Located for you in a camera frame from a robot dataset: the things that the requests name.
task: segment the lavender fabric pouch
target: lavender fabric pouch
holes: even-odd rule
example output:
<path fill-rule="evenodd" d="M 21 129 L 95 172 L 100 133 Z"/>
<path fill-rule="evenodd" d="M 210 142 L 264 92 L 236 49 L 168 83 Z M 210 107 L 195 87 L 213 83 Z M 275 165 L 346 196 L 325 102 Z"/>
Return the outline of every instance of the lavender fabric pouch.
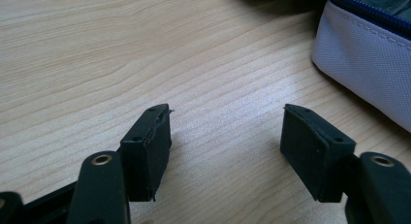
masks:
<path fill-rule="evenodd" d="M 411 132 L 411 0 L 328 0 L 312 60 Z"/>

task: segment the zipper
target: zipper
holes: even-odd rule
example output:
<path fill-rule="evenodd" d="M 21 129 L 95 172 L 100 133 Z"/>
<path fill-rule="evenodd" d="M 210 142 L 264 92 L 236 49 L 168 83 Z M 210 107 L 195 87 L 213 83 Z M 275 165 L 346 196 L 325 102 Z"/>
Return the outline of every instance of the zipper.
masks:
<path fill-rule="evenodd" d="M 411 23 L 358 0 L 330 0 L 339 8 L 411 40 Z"/>

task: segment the stitching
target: stitching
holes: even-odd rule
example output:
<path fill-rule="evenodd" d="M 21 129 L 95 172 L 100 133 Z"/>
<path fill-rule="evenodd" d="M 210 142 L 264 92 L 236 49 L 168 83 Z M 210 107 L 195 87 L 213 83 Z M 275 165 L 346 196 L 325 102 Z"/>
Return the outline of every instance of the stitching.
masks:
<path fill-rule="evenodd" d="M 406 48 L 406 49 L 408 49 L 408 50 L 411 51 L 411 46 L 409 46 L 409 45 L 407 45 L 407 44 L 405 44 L 405 43 L 399 42 L 398 40 L 396 40 L 396 39 L 394 39 L 394 38 L 392 38 L 392 37 L 390 37 L 390 36 L 387 36 L 387 35 L 379 32 L 377 29 L 374 29 L 374 28 L 371 28 L 371 27 L 367 27 L 367 26 L 363 25 L 362 23 L 359 23 L 358 21 L 354 20 L 352 17 L 348 16 L 347 14 L 344 14 L 343 12 L 341 12 L 341 11 L 338 10 L 337 8 L 333 7 L 332 5 L 329 5 L 329 7 L 331 8 L 332 12 L 338 14 L 339 16 L 341 16 L 341 17 L 343 17 L 343 18 L 345 18 L 345 19 L 347 19 L 347 20 L 349 20 L 350 22 L 355 23 L 357 26 L 365 29 L 366 31 L 369 31 L 369 32 L 371 32 L 372 34 L 375 34 L 375 35 L 381 37 L 381 38 L 384 39 L 384 40 L 388 40 L 388 41 L 390 41 L 390 42 L 392 42 L 392 43 L 395 43 L 395 44 L 399 45 L 400 47 Z"/>

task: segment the dark object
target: dark object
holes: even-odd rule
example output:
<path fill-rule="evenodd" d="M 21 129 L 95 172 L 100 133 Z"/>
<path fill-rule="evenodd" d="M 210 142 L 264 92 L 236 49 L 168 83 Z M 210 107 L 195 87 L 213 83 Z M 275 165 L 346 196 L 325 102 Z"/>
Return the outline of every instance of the dark object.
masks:
<path fill-rule="evenodd" d="M 167 104 L 146 110 L 117 152 L 84 160 L 77 182 L 25 206 L 17 193 L 0 193 L 0 223 L 130 223 L 128 201 L 151 201 L 166 170 L 170 112 Z"/>
<path fill-rule="evenodd" d="M 281 151 L 315 200 L 348 196 L 348 223 L 409 223 L 411 175 L 389 156 L 354 155 L 355 142 L 315 112 L 286 105 Z"/>

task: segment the wooden table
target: wooden table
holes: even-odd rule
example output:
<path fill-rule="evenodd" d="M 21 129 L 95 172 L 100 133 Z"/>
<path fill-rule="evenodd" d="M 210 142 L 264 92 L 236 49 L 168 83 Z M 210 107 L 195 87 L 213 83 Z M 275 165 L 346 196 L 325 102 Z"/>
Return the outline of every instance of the wooden table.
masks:
<path fill-rule="evenodd" d="M 0 0 L 0 191 L 30 202 L 169 103 L 156 203 L 133 223 L 345 223 L 279 151 L 286 103 L 411 169 L 411 135 L 310 60 L 307 0 Z"/>

